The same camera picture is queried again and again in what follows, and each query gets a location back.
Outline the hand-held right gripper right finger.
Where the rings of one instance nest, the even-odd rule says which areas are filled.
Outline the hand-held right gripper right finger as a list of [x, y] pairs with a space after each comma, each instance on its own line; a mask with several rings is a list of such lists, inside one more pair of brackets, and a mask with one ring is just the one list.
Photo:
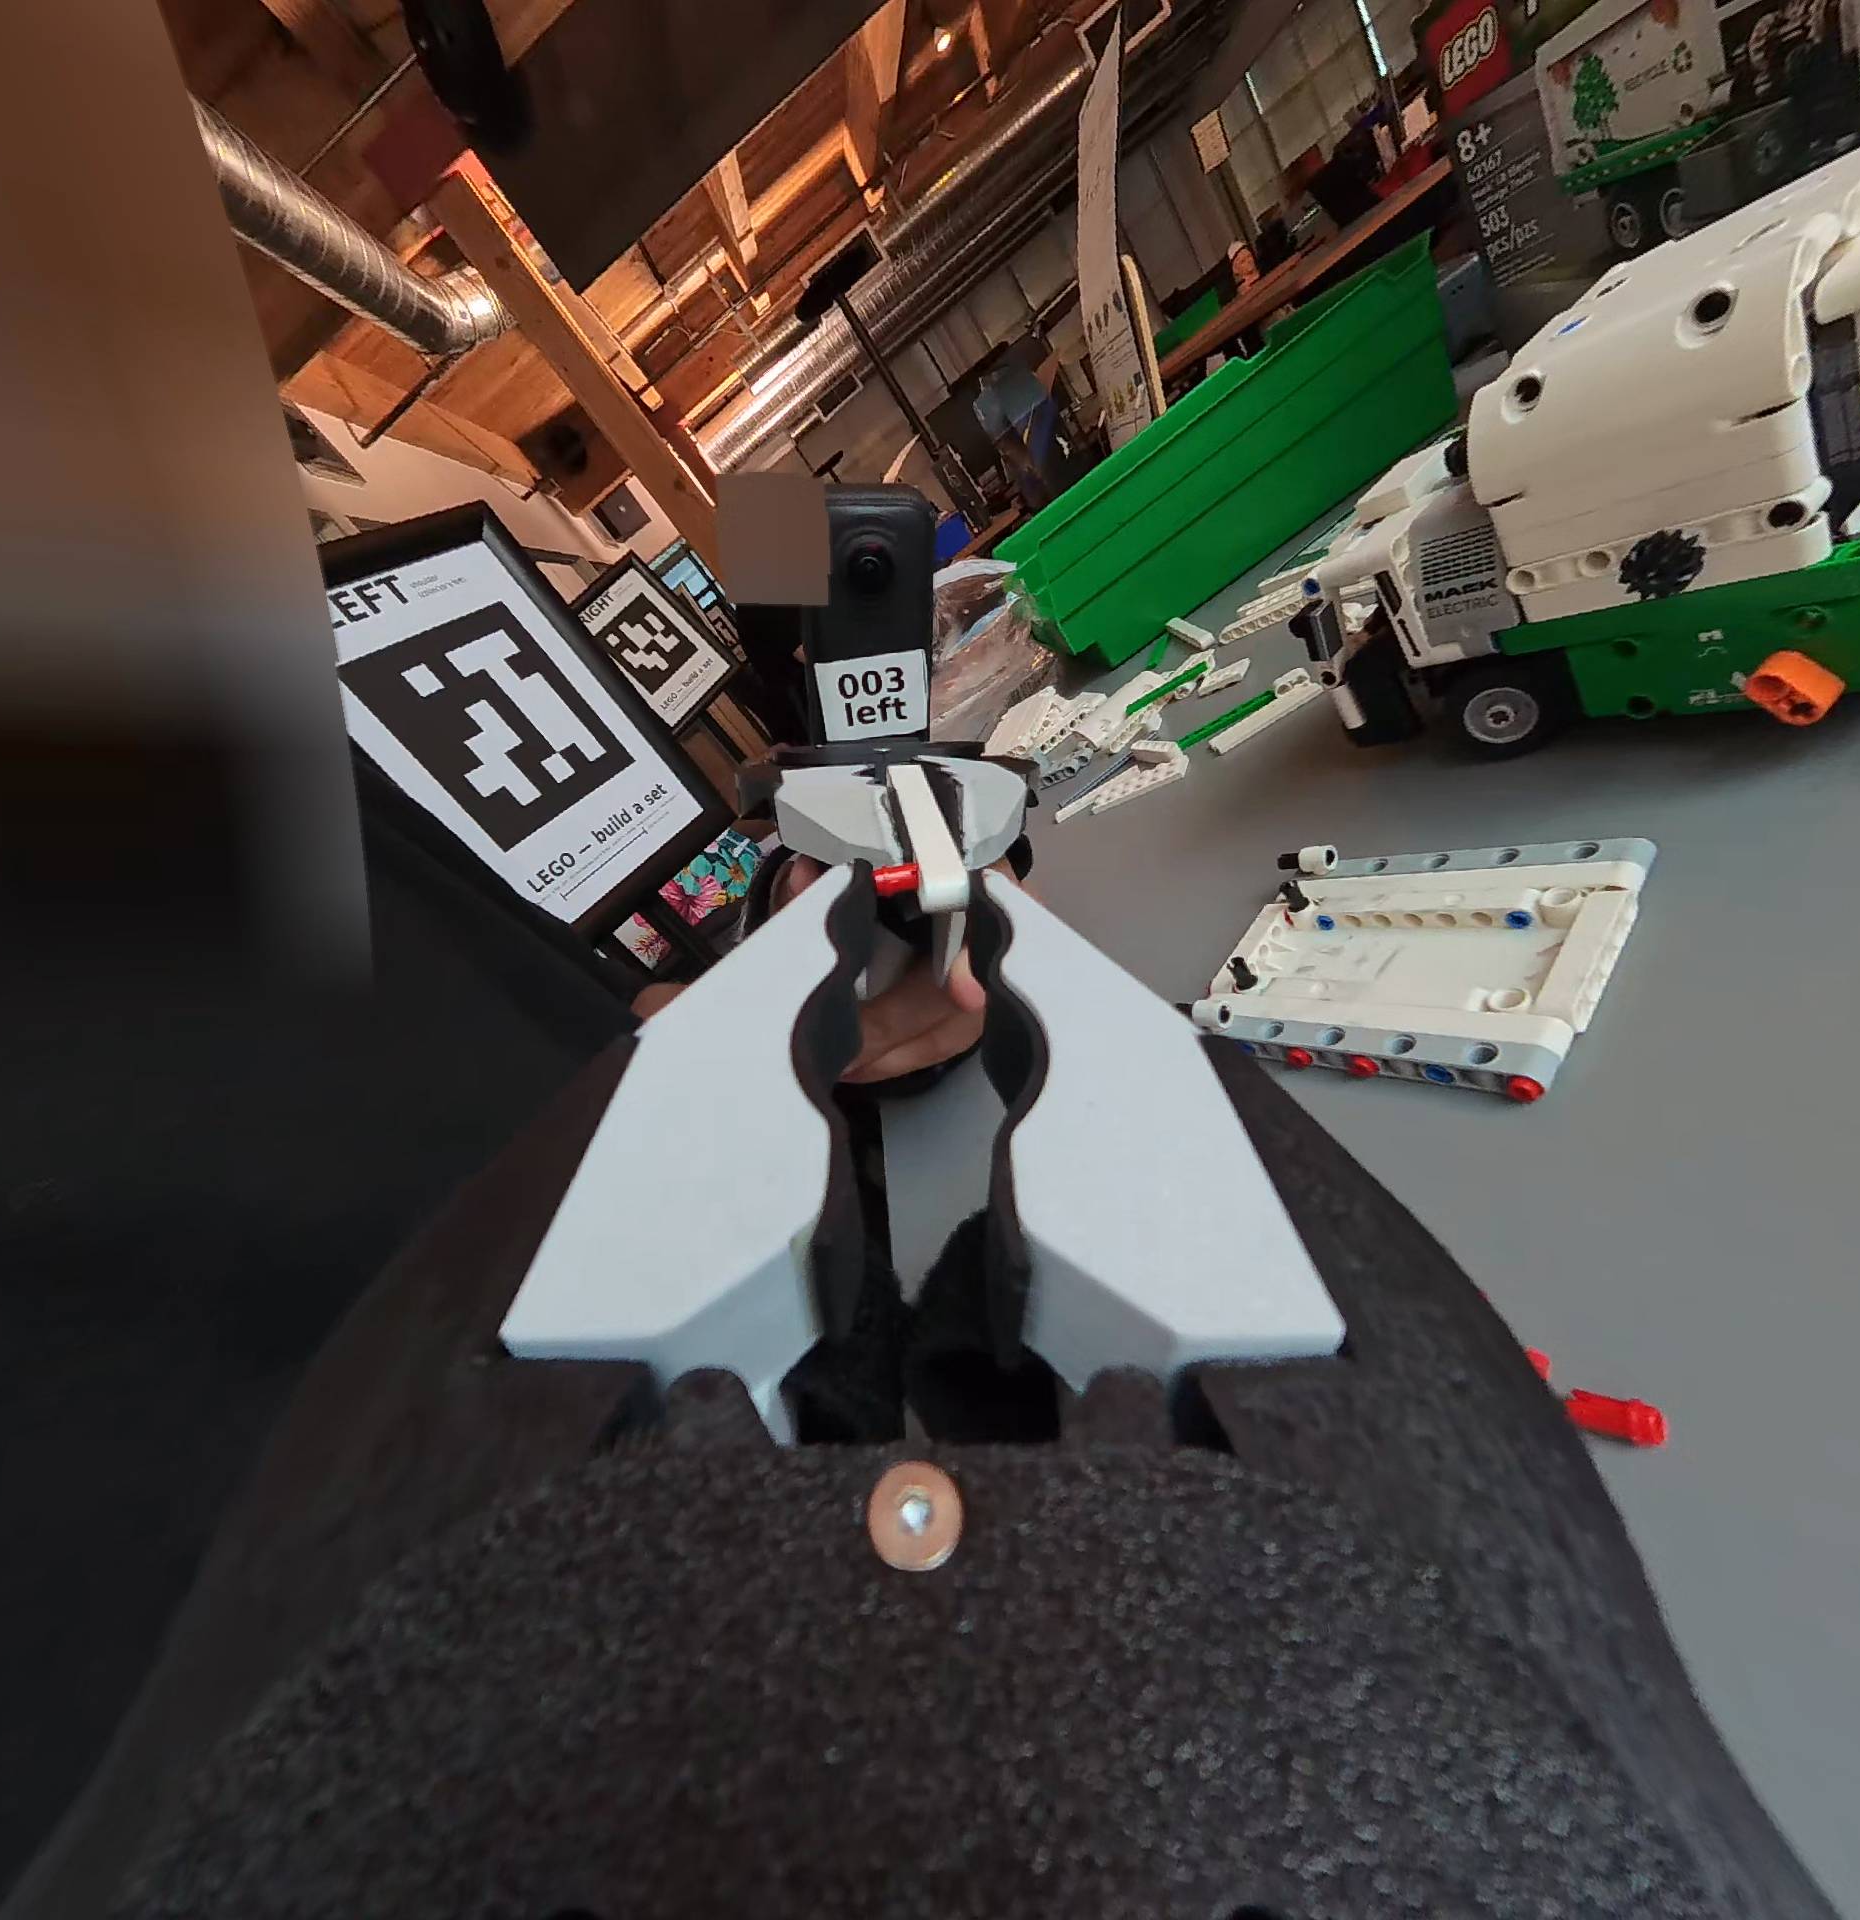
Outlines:
[[1338, 1356], [1347, 1322], [1175, 1014], [1015, 884], [972, 894], [985, 1072], [1005, 1115], [983, 1228], [996, 1360], [1070, 1390]]

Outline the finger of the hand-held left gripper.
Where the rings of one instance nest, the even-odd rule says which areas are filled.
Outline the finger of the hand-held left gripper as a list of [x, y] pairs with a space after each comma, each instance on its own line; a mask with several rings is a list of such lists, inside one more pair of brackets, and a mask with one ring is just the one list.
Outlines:
[[898, 828], [888, 777], [869, 764], [787, 767], [775, 788], [783, 844], [824, 868], [898, 864]]
[[992, 868], [1024, 834], [1032, 802], [1024, 761], [934, 761], [932, 797], [964, 868]]

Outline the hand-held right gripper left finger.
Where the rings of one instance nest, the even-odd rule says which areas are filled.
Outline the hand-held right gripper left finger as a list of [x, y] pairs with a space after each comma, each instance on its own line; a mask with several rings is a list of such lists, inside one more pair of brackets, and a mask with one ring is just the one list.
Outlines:
[[833, 868], [642, 1027], [503, 1318], [513, 1359], [726, 1371], [795, 1441], [783, 1381], [847, 1334], [864, 1276], [830, 1097], [876, 910], [869, 868]]

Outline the pile of white lego parts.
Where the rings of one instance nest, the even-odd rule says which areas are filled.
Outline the pile of white lego parts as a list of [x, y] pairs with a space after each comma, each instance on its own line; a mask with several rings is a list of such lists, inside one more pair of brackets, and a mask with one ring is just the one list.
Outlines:
[[1233, 755], [1322, 695], [1307, 667], [1294, 667], [1234, 708], [1181, 727], [1180, 703], [1230, 693], [1251, 672], [1247, 660], [1226, 661], [1222, 651], [1299, 613], [1304, 587], [1300, 570], [1273, 577], [1216, 635], [1170, 619], [1132, 680], [1074, 697], [1039, 690], [998, 721], [985, 752], [1028, 761], [1046, 788], [1077, 780], [1077, 792], [1058, 805], [1058, 822], [1112, 812], [1183, 780], [1194, 756]]

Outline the white grey lego panel assembly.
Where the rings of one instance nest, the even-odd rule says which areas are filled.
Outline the white grey lego panel assembly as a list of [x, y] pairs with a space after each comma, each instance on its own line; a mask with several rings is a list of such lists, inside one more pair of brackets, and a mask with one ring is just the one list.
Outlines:
[[1278, 857], [1278, 895], [1191, 1020], [1280, 1069], [1544, 1097], [1659, 850], [1642, 837]]

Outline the white green lego truck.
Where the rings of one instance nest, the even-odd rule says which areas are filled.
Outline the white green lego truck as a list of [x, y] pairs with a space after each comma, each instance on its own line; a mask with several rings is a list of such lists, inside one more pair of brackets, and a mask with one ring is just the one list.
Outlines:
[[1630, 259], [1399, 460], [1293, 631], [1358, 745], [1860, 693], [1860, 148]]

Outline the lego set box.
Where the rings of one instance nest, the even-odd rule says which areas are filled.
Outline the lego set box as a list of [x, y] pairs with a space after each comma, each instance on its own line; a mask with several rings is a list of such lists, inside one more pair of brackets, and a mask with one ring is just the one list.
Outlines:
[[1507, 343], [1860, 145], [1860, 2], [1449, 2], [1416, 29]]

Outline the person's left hand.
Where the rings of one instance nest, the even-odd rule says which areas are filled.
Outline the person's left hand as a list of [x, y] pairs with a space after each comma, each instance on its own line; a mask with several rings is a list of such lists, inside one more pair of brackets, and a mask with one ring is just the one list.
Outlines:
[[944, 980], [909, 970], [861, 1007], [861, 1046], [843, 1071], [845, 1087], [878, 1087], [923, 1069], [942, 1069], [983, 1040], [985, 988], [964, 967]]

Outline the clear plastic bag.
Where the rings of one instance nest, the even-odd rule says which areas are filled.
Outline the clear plastic bag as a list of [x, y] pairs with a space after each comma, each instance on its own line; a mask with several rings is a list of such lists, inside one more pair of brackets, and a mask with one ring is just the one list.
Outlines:
[[934, 577], [932, 739], [983, 740], [1060, 660], [1013, 561], [964, 559]]

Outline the black framed marker sign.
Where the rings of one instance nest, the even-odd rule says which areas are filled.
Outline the black framed marker sign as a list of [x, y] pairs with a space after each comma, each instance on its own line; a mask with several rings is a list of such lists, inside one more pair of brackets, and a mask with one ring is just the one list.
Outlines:
[[697, 723], [742, 672], [736, 653], [703, 613], [637, 555], [608, 566], [570, 613], [674, 734]]
[[322, 541], [318, 568], [349, 740], [558, 924], [618, 928], [733, 826], [485, 502]]

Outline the wooden clipboard stand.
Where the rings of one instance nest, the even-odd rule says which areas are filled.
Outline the wooden clipboard stand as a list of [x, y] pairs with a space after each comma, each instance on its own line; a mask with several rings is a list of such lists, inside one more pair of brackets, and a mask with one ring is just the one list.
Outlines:
[[1119, 255], [1119, 283], [1124, 289], [1128, 323], [1136, 341], [1136, 359], [1139, 374], [1139, 399], [1137, 399], [1137, 421], [1141, 424], [1153, 424], [1167, 413], [1167, 396], [1160, 374], [1160, 354], [1155, 344], [1155, 330], [1150, 323], [1150, 294], [1144, 283], [1144, 277], [1137, 267], [1137, 260], [1131, 252]]

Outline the green plastic bin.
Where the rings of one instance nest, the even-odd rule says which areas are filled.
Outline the green plastic bin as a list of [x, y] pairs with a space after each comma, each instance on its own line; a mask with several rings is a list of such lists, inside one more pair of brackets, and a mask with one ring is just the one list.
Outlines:
[[1453, 412], [1421, 232], [1227, 359], [998, 554], [1055, 651], [1119, 666]]

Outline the black round fixture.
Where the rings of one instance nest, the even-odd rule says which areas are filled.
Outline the black round fixture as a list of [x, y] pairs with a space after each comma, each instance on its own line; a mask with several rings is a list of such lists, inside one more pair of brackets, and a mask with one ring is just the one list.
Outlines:
[[472, 137], [507, 137], [530, 111], [485, 2], [401, 2], [413, 58], [439, 104]]

